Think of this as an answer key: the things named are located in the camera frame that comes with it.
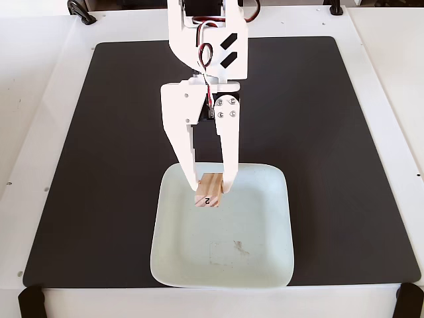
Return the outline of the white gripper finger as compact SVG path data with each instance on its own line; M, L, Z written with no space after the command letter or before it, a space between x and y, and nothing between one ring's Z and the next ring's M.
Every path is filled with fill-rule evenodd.
M239 169L240 103L232 95L222 95L214 106L215 126L221 141L223 192L228 193Z
M199 180L195 167L192 127L165 127L164 130L190 187L196 191Z

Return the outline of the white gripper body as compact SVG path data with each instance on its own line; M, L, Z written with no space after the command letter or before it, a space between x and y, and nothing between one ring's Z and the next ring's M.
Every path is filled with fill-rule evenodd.
M222 95L238 92L240 84L207 84L205 81L184 80L167 83L160 88L163 124L196 125L200 121L215 119L214 106Z

